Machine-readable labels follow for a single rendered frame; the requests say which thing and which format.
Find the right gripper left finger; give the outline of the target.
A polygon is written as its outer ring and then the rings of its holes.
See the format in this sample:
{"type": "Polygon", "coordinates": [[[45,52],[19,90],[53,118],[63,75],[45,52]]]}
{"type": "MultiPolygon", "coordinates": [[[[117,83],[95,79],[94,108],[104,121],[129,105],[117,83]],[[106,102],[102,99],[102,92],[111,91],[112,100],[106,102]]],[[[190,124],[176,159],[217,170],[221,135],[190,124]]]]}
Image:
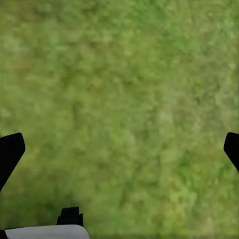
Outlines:
{"type": "Polygon", "coordinates": [[[21,133],[0,138],[0,191],[25,152],[21,133]]]}

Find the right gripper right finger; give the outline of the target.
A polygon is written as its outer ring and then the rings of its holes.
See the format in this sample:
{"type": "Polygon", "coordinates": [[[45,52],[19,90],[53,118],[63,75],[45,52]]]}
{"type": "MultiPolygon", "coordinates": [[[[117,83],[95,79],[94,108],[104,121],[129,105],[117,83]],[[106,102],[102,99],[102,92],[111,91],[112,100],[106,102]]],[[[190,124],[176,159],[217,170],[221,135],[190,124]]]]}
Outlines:
{"type": "Polygon", "coordinates": [[[227,134],[224,151],[239,172],[239,134],[232,132],[227,134]]]}

